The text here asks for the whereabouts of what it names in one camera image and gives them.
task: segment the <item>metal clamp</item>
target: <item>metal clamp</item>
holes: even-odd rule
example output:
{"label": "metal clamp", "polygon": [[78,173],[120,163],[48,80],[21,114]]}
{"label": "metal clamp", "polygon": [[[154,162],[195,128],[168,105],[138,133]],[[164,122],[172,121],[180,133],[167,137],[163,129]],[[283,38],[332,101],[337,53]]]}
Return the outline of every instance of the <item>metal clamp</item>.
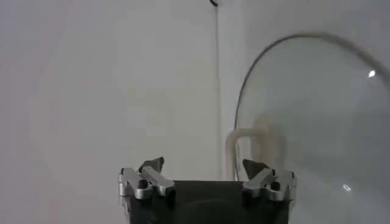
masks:
{"label": "metal clamp", "polygon": [[153,187],[141,178],[132,168],[122,168],[119,173],[119,196],[134,195],[139,200],[149,198],[153,193]]}
{"label": "metal clamp", "polygon": [[272,182],[274,179],[274,171],[269,168],[264,168],[255,177],[249,181],[243,182],[243,190],[250,192],[253,198],[260,195],[261,188]]}
{"label": "metal clamp", "polygon": [[296,178],[292,172],[283,171],[265,189],[272,201],[295,200]]}
{"label": "metal clamp", "polygon": [[168,194],[174,190],[175,182],[168,180],[151,166],[146,166],[141,169],[141,176],[150,181],[154,187],[156,187],[157,192],[160,196],[167,197]]}

